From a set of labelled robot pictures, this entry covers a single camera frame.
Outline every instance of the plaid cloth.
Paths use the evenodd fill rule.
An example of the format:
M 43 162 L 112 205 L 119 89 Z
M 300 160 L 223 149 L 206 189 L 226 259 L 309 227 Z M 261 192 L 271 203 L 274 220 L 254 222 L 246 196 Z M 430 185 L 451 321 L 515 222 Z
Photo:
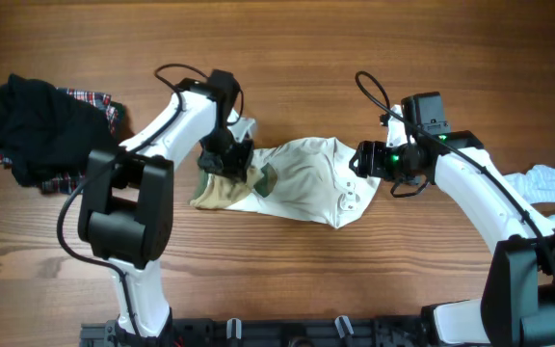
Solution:
M 119 123 L 123 118 L 122 112 L 119 111 L 122 110 L 122 105 L 112 102 L 110 95 L 106 93 L 79 91 L 72 88 L 58 88 L 57 90 L 71 95 L 77 100 L 88 102 L 98 110 L 104 112 L 111 135 L 113 135 L 113 137 L 117 135 Z M 0 150 L 0 165 L 3 165 L 4 168 L 9 168 L 12 164 L 12 160 L 4 156 Z M 84 176 L 85 173 L 81 172 L 57 173 L 55 177 L 42 182 L 39 187 L 43 193 L 60 192 L 71 194 Z

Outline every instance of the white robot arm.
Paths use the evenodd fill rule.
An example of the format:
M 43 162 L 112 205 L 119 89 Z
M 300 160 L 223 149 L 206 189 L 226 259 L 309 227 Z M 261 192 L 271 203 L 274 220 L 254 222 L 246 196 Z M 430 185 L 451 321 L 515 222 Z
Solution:
M 172 345 L 172 313 L 162 291 L 160 255 L 172 228 L 173 172 L 200 143 L 198 165 L 202 169 L 245 181 L 253 152 L 255 121 L 240 118 L 232 110 L 240 92 L 232 74 L 214 70 L 206 82 L 184 79 L 176 87 L 179 95 L 172 95 L 166 109 L 143 131 L 121 143 L 136 153 L 87 186 L 81 205 L 80 238 L 92 245 L 94 255 L 125 274 L 122 280 L 119 272 L 111 270 L 119 300 L 114 329 L 119 341 L 132 345 Z M 177 112 L 179 99 L 183 108 Z M 152 137 L 149 146 L 130 149 Z M 94 150 L 87 175 L 95 175 L 117 155 Z M 139 187 L 138 201 L 112 196 L 112 188 L 128 184 Z
M 537 272 L 542 269 L 555 280 L 555 255 L 547 256 L 551 252 L 544 249 L 555 254 L 555 223 L 503 178 L 474 135 L 451 132 L 439 93 L 411 96 L 402 100 L 401 108 L 385 110 L 393 116 L 386 122 L 387 143 L 359 144 L 351 169 L 359 176 L 395 182 L 391 193 L 396 198 L 436 184 L 460 206 L 494 254 L 482 299 L 423 307 L 430 340 L 494 346 L 554 343 L 555 285 L 539 286 Z M 426 182 L 416 192 L 394 194 L 400 184 L 420 175 Z

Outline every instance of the black base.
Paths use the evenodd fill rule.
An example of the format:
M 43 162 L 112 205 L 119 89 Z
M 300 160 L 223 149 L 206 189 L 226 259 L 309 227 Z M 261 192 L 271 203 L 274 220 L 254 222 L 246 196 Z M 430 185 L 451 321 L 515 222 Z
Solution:
M 351 320 L 353 343 L 348 347 L 429 346 L 426 329 L 419 316 L 385 316 Z M 83 325 L 80 347 L 127 347 L 115 336 L 116 321 Z M 332 320 L 243 321 L 242 339 L 226 339 L 226 322 L 211 319 L 172 320 L 173 338 L 169 347 L 290 347 L 307 339 L 313 347 L 346 347 Z

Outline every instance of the black cloth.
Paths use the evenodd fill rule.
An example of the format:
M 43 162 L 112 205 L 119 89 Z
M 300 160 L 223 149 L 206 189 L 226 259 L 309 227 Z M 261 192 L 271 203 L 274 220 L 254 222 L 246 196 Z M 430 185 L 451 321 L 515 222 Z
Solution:
M 116 148 L 103 112 L 40 80 L 11 74 L 0 87 L 0 150 L 18 184 L 84 171 L 94 148 Z

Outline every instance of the wood grain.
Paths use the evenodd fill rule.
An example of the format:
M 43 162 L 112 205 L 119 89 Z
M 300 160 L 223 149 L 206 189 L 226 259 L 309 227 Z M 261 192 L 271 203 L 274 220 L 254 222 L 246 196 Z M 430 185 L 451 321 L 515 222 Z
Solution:
M 353 79 L 366 69 L 392 102 L 441 92 L 453 128 L 475 133 L 502 173 L 555 166 L 555 2 L 31 3 L 0 1 L 0 84 L 14 72 L 111 93 L 134 131 L 169 99 L 153 69 L 180 62 L 235 74 L 259 123 L 257 147 L 382 140 L 379 110 Z M 383 186 L 361 220 L 334 230 L 196 211 L 194 163 L 175 176 L 164 282 L 176 317 L 416 313 L 483 291 L 488 249 L 436 187 L 394 200 Z M 107 273 L 57 244 L 64 199 L 20 188 L 0 168 L 0 346 L 74 346 L 81 322 L 117 315 Z M 77 208 L 66 236 L 88 253 Z

